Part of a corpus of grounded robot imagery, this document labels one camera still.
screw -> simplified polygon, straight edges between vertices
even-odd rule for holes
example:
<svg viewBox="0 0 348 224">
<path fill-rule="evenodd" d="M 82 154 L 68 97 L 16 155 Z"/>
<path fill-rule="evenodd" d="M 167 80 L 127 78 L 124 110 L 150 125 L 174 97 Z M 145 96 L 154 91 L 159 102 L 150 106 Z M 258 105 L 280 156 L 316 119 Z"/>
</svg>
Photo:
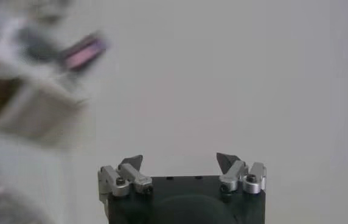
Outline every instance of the screw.
<svg viewBox="0 0 348 224">
<path fill-rule="evenodd" d="M 220 186 L 220 190 L 221 190 L 222 193 L 225 193 L 225 194 L 229 193 L 229 188 L 226 185 L 224 185 L 224 184 L 222 184 Z"/>
<path fill-rule="evenodd" d="M 116 185 L 124 185 L 125 184 L 125 180 L 122 177 L 117 177 L 116 178 Z"/>
<path fill-rule="evenodd" d="M 254 174 L 249 174 L 246 177 L 246 181 L 249 183 L 256 183 L 257 182 L 257 177 Z"/>
<path fill-rule="evenodd" d="M 145 194 L 145 195 L 151 195 L 151 194 L 153 193 L 153 191 L 154 191 L 153 187 L 149 186 L 148 188 L 145 188 L 145 189 L 143 190 L 143 194 Z"/>
</svg>

bolt head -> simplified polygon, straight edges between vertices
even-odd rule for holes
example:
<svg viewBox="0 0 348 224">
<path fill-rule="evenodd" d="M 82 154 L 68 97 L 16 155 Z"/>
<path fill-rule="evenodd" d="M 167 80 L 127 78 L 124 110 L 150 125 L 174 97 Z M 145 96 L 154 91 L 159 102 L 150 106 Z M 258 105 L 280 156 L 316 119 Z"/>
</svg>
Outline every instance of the bolt head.
<svg viewBox="0 0 348 224">
<path fill-rule="evenodd" d="M 154 191 L 154 188 L 152 186 L 149 186 L 143 190 L 143 194 L 145 195 L 151 195 Z"/>
<path fill-rule="evenodd" d="M 124 185 L 125 184 L 125 180 L 122 177 L 117 177 L 116 179 L 116 185 Z"/>
<path fill-rule="evenodd" d="M 220 190 L 221 190 L 222 193 L 225 193 L 225 194 L 229 193 L 229 188 L 225 184 L 222 184 L 220 186 Z"/>
<path fill-rule="evenodd" d="M 246 177 L 246 181 L 249 183 L 256 183 L 257 182 L 257 177 L 254 174 L 249 174 Z"/>
</svg>

white background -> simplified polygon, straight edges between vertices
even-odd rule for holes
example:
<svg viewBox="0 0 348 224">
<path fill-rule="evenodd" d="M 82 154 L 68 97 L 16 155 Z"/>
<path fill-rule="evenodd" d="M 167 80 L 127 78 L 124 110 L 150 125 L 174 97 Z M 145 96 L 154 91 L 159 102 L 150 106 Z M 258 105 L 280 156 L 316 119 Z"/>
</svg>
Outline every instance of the white background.
<svg viewBox="0 0 348 224">
<path fill-rule="evenodd" d="M 348 1 L 75 0 L 55 35 L 95 30 L 111 47 L 48 183 L 61 222 L 107 222 L 100 166 L 218 175 L 225 152 L 267 166 L 266 223 L 348 223 Z"/>
</svg>

white wall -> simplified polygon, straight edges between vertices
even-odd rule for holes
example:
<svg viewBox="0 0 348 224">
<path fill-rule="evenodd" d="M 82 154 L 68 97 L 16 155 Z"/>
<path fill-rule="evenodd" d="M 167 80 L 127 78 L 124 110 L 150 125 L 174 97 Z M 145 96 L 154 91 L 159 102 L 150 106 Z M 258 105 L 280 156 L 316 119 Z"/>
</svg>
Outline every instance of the white wall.
<svg viewBox="0 0 348 224">
<path fill-rule="evenodd" d="M 97 29 L 111 49 L 64 141 L 65 222 L 106 223 L 100 166 L 217 175 L 226 152 L 266 164 L 267 223 L 348 223 L 348 1 L 75 0 L 56 35 Z"/>
</svg>

